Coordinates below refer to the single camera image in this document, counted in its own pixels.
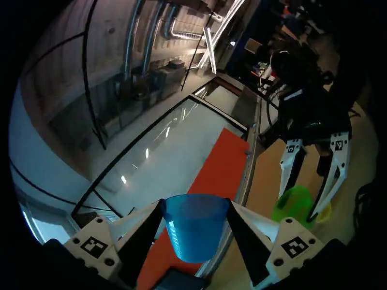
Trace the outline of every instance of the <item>black cable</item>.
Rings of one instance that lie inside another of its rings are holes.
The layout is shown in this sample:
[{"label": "black cable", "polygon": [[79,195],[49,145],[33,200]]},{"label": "black cable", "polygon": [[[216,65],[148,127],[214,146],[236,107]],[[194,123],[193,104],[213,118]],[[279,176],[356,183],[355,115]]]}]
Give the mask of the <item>black cable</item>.
[{"label": "black cable", "polygon": [[355,209],[353,213],[353,223],[355,232],[365,224],[363,214],[366,213],[375,197],[374,182],[363,185],[355,196]]},{"label": "black cable", "polygon": [[349,110],[351,113],[353,113],[352,115],[349,116],[349,118],[353,118],[353,117],[361,117],[361,115],[356,112],[354,109],[351,109]]},{"label": "black cable", "polygon": [[[33,184],[29,179],[27,179],[18,169],[17,167],[14,165],[14,163],[12,162],[11,158],[8,157],[9,159],[9,163],[11,164],[11,166],[13,167],[13,169],[16,171],[16,173],[25,181],[27,182],[29,185],[31,185],[33,188],[37,189],[38,191],[40,191],[41,193],[44,193],[45,195],[48,195],[54,199],[57,199],[61,202],[64,202],[64,203],[68,203],[68,204],[72,204],[72,205],[76,205],[76,203],[74,202],[71,202],[71,201],[68,201],[66,199],[63,199],[62,197],[59,197],[59,196],[56,196],[52,193],[49,193],[48,191],[40,188],[39,186]],[[85,207],[85,208],[90,208],[90,209],[96,209],[96,210],[103,210],[103,211],[113,211],[113,210],[108,210],[108,209],[102,209],[102,208],[98,208],[98,207],[93,207],[93,206],[87,206],[87,205],[83,205],[82,207]]]}]

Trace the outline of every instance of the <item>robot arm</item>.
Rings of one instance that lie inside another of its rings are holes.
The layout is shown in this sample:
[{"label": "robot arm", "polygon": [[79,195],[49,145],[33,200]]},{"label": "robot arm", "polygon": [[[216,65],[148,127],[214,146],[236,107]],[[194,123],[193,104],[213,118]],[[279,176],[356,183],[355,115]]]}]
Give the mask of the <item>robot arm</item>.
[{"label": "robot arm", "polygon": [[[162,202],[113,223],[97,217],[64,246],[99,276],[134,289],[161,222]],[[324,246],[291,217],[277,223],[230,200],[227,221],[254,289],[286,278]]]}]

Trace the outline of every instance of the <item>metal pipe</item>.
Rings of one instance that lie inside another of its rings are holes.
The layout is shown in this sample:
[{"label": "metal pipe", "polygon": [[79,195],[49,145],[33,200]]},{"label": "metal pipe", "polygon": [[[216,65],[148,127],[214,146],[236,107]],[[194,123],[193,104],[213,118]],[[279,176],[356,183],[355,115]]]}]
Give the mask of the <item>metal pipe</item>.
[{"label": "metal pipe", "polygon": [[[171,4],[171,10],[169,12],[169,15],[167,16],[165,20],[165,25],[163,29],[163,37],[165,39],[184,39],[184,40],[199,40],[204,39],[202,37],[202,33],[192,33],[188,31],[175,31],[175,24],[176,24],[176,18],[180,12],[181,6],[172,3]],[[218,22],[223,21],[223,17],[219,14],[216,14],[215,12],[210,14],[210,17],[212,19],[215,19]]]},{"label": "metal pipe", "polygon": [[127,29],[126,49],[124,56],[124,80],[132,77],[132,63],[133,63],[133,48],[134,40],[137,34],[138,23],[140,21],[141,10],[144,7],[145,0],[137,0],[132,11],[131,19]]},{"label": "metal pipe", "polygon": [[152,54],[152,48],[153,48],[153,43],[156,38],[156,32],[158,30],[159,24],[160,24],[160,18],[163,16],[163,12],[166,7],[166,2],[165,0],[160,0],[157,3],[156,6],[156,11],[153,15],[153,19],[150,24],[150,29],[148,31],[148,36],[147,36],[147,42],[144,48],[144,57],[143,57],[143,66],[142,66],[142,75],[145,75],[148,70],[149,70],[149,64],[150,64],[150,56]]}]

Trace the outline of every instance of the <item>black metal frame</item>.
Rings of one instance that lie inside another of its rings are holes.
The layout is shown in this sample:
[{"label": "black metal frame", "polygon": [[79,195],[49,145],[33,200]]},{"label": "black metal frame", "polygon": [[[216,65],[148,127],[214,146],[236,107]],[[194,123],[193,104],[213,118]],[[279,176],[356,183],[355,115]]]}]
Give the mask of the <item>black metal frame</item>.
[{"label": "black metal frame", "polygon": [[34,61],[34,63],[30,66],[30,68],[28,70],[26,70],[24,75],[27,75],[28,73],[30,73],[38,65],[38,63],[42,61],[42,59],[47,57],[49,54],[51,54],[56,49],[62,47],[63,45],[65,45],[66,43],[68,43],[68,42],[70,42],[72,40],[75,40],[75,39],[78,39],[80,37],[83,37],[83,42],[82,42],[82,73],[83,73],[83,82],[84,82],[84,86],[85,86],[86,101],[87,101],[87,104],[88,104],[88,107],[89,107],[89,112],[90,112],[91,120],[92,120],[94,129],[95,129],[95,130],[93,129],[93,132],[97,136],[98,141],[100,142],[102,148],[104,150],[106,150],[106,144],[104,143],[101,131],[100,131],[99,127],[98,127],[97,118],[95,116],[95,112],[94,112],[93,105],[92,105],[92,102],[91,102],[89,79],[88,79],[88,73],[87,73],[87,46],[88,46],[89,29],[90,29],[91,19],[92,19],[92,16],[94,14],[94,9],[95,9],[95,6],[97,5],[97,2],[98,2],[98,0],[94,0],[93,3],[91,4],[90,10],[89,10],[89,13],[88,13],[88,16],[87,16],[87,20],[86,20],[84,31],[81,32],[81,33],[78,33],[78,34],[76,34],[76,35],[74,35],[72,37],[69,37],[69,38],[61,41],[60,43],[54,45],[53,47],[49,48],[37,60]]},{"label": "black metal frame", "polygon": [[63,41],[61,41],[60,43],[54,45],[53,47],[49,48],[45,53],[43,53],[40,57],[38,57],[36,59],[36,61],[34,61],[34,63],[30,66],[30,68],[24,73],[24,75],[27,75],[29,72],[31,72],[37,65],[39,62],[42,61],[42,59],[44,59],[46,56],[48,56],[50,53],[52,53],[54,50],[56,50],[57,48],[65,45],[66,43],[74,40],[74,39],[77,39],[77,38],[80,38],[82,36],[84,36],[85,32],[81,32],[81,33],[78,33],[72,37],[69,37]]},{"label": "black metal frame", "polygon": [[156,121],[154,121],[149,127],[147,127],[141,134],[139,134],[132,142],[129,143],[110,163],[109,165],[101,172],[101,174],[93,181],[93,183],[90,185],[88,190],[85,192],[85,194],[82,196],[82,198],[79,200],[79,202],[75,205],[74,210],[71,212],[71,216],[74,218],[76,221],[75,215],[79,211],[79,209],[83,206],[82,204],[87,200],[89,195],[95,191],[95,188],[102,182],[102,180],[105,178],[105,176],[113,169],[113,167],[128,153],[130,149],[132,149],[138,141],[140,141],[150,130],[152,130],[158,123],[160,123],[166,116],[168,116],[172,111],[174,111],[177,107],[179,107],[182,103],[184,103],[187,100],[192,100],[195,103],[201,104],[205,106],[206,108],[212,110],[216,114],[222,116],[225,120],[227,120],[231,125],[234,127],[238,128],[239,130],[242,131],[243,135],[247,137],[247,132],[245,128],[240,127],[237,123],[234,123],[232,120],[225,118],[222,114],[220,114],[217,110],[209,106],[205,102],[201,102],[197,100],[196,98],[192,96],[187,96],[181,101],[179,101],[176,105],[174,105],[172,108],[170,108],[168,111],[166,111],[162,116],[160,116]]},{"label": "black metal frame", "polygon": [[[216,2],[215,6],[214,6],[214,9],[212,9],[211,15],[209,16],[208,21],[207,21],[205,27],[207,27],[208,24],[209,24],[209,22],[211,21],[212,15],[214,14],[216,8],[218,8],[218,4],[219,4],[219,3],[220,3],[220,0],[218,0],[218,1]],[[202,41],[203,36],[204,36],[204,32],[202,32],[202,35],[201,35],[200,39],[199,39],[198,42],[197,42],[195,52],[193,53],[193,56],[192,56],[192,59],[191,59],[191,62],[190,62],[190,66],[188,67],[188,70],[187,70],[187,72],[186,72],[186,74],[185,74],[185,78],[184,78],[183,84],[180,85],[180,86],[181,86],[181,91],[183,91],[183,89],[184,89],[185,82],[187,81],[188,75],[189,75],[190,70],[191,70],[192,63],[193,63],[193,61],[194,61],[193,59],[194,59],[195,56],[196,56],[197,49],[198,49],[198,47],[199,47],[200,42]]]},{"label": "black metal frame", "polygon": [[[68,203],[68,204],[73,204],[73,205],[76,205],[75,202],[71,202],[71,201],[68,201],[62,197],[59,197],[59,196],[56,196],[55,194],[52,194],[46,190],[44,190],[43,188],[40,188],[39,186],[37,186],[36,184],[34,184],[32,181],[30,181],[28,178],[26,178],[19,170],[18,168],[14,165],[14,163],[12,162],[11,158],[8,158],[9,159],[9,163],[10,165],[12,166],[12,168],[16,171],[16,173],[25,181],[27,182],[29,185],[31,185],[33,188],[35,188],[36,190],[38,190],[39,192],[49,196],[49,197],[52,197],[53,199],[56,199],[56,200],[59,200],[61,202],[64,202],[64,203]],[[90,208],[90,209],[95,209],[95,210],[102,210],[102,211],[111,211],[111,212],[114,212],[116,215],[118,215],[120,217],[120,214],[118,214],[101,196],[100,194],[94,190],[94,193],[101,199],[101,201],[106,204],[106,206],[109,209],[103,209],[103,208],[98,208],[98,207],[93,207],[93,206],[88,206],[88,205],[82,205],[82,207],[85,207],[85,208]]]}]

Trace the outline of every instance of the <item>floor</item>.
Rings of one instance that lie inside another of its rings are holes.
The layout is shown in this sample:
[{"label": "floor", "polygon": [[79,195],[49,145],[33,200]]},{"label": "floor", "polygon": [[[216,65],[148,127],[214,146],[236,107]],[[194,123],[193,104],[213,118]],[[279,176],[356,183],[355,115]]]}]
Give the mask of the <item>floor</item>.
[{"label": "floor", "polygon": [[161,117],[180,100],[195,91],[195,89],[208,82],[211,78],[211,75],[199,77],[195,73],[190,73],[183,91],[174,93],[166,100],[156,104],[154,107],[140,115],[124,130],[109,140],[106,150],[103,150],[101,145],[96,140],[96,142],[94,142],[86,152],[90,162],[89,175],[91,176],[91,179],[94,180],[98,177],[108,164],[149,125]]},{"label": "floor", "polygon": [[[94,177],[135,137],[174,104],[212,78],[190,74],[182,92],[157,104],[130,124],[108,144],[90,152]],[[238,97],[223,87],[209,95],[210,101],[225,113]],[[186,100],[147,132],[103,178],[97,187],[101,196],[121,215],[141,209],[160,198],[185,194],[201,170],[224,128],[238,137],[243,132],[204,105]],[[96,206],[95,195],[85,205]]]}]

